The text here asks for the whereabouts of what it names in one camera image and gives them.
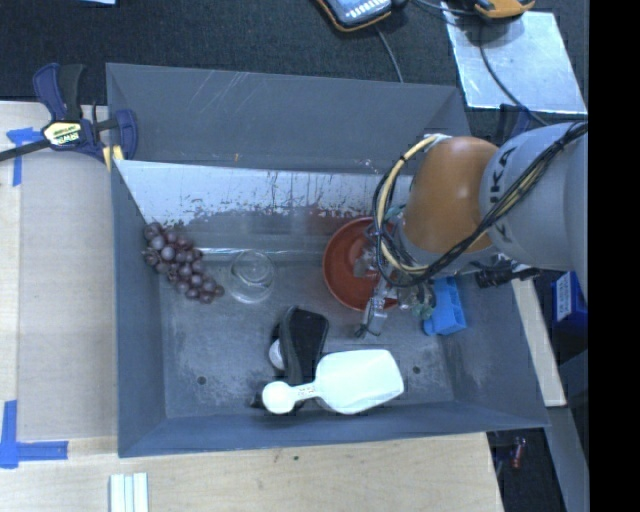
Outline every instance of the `gray bin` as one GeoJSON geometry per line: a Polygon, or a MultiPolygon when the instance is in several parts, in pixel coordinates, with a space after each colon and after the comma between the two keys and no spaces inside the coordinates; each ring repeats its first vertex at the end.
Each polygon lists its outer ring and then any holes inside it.
{"type": "MultiPolygon", "coordinates": [[[[133,109],[140,126],[136,159],[112,171],[120,456],[548,424],[510,286],[481,290],[459,277],[468,328],[458,333],[426,336],[410,313],[392,310],[380,337],[357,340],[361,313],[339,304],[323,281],[324,247],[340,226],[369,213],[380,172],[425,132],[468,134],[456,89],[146,66],[107,71],[110,108],[133,109]],[[151,219],[179,223],[223,285],[239,250],[269,253],[274,293],[249,305],[228,294],[211,305],[178,296],[140,254],[151,219]],[[275,378],[271,331],[291,305],[329,320],[325,352],[390,350],[406,392],[357,416],[313,402],[287,416],[251,408],[275,378]]],[[[397,201],[418,163],[398,184],[397,201]]]]}

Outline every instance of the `blue block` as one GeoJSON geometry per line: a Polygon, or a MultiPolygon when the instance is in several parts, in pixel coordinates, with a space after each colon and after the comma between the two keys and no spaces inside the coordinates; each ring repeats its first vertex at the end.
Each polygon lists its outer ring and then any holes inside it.
{"type": "Polygon", "coordinates": [[[589,325],[587,304],[575,272],[563,274],[554,283],[551,326],[575,336],[585,336],[589,325]]]}
{"type": "Polygon", "coordinates": [[[434,334],[453,334],[467,327],[464,312],[460,305],[458,286],[453,277],[436,279],[433,284],[436,294],[436,307],[431,317],[422,324],[424,332],[434,334]]]}
{"type": "Polygon", "coordinates": [[[68,441],[20,443],[16,441],[16,418],[18,402],[4,403],[2,438],[0,441],[0,468],[15,469],[20,461],[65,460],[68,441]]]}

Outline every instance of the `red bowl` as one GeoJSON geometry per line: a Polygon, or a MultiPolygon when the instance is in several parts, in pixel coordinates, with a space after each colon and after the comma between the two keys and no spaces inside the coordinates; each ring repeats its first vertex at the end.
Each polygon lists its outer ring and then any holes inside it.
{"type": "MultiPolygon", "coordinates": [[[[371,242],[365,230],[372,217],[361,217],[342,226],[331,237],[322,257],[322,274],[327,288],[338,302],[356,311],[364,311],[380,281],[380,272],[368,271],[363,277],[353,275],[353,265],[362,254],[362,248],[371,242]]],[[[397,304],[387,299],[385,309],[397,304]]]]}

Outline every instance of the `blue tape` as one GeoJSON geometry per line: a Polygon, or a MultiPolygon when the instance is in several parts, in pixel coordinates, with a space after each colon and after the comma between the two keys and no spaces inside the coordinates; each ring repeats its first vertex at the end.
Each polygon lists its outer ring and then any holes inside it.
{"type": "MultiPolygon", "coordinates": [[[[9,137],[9,140],[16,146],[22,146],[29,142],[38,142],[44,139],[42,134],[33,128],[9,130],[7,132],[7,137],[9,137]]],[[[18,156],[13,162],[13,186],[17,187],[20,183],[22,183],[22,157],[18,156]]]]}
{"type": "Polygon", "coordinates": [[[2,438],[0,440],[0,468],[15,469],[20,461],[66,460],[69,441],[19,443],[16,440],[18,401],[4,403],[2,438]]]}

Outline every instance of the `white scoop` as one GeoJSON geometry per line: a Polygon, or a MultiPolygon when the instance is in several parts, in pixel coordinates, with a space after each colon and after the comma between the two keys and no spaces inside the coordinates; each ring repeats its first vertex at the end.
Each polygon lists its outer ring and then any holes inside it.
{"type": "Polygon", "coordinates": [[[289,386],[277,381],[262,390],[262,402],[274,414],[290,412],[296,402],[318,398],[341,414],[357,414],[404,392],[402,374],[388,350],[352,350],[324,356],[316,379],[289,386]]]}

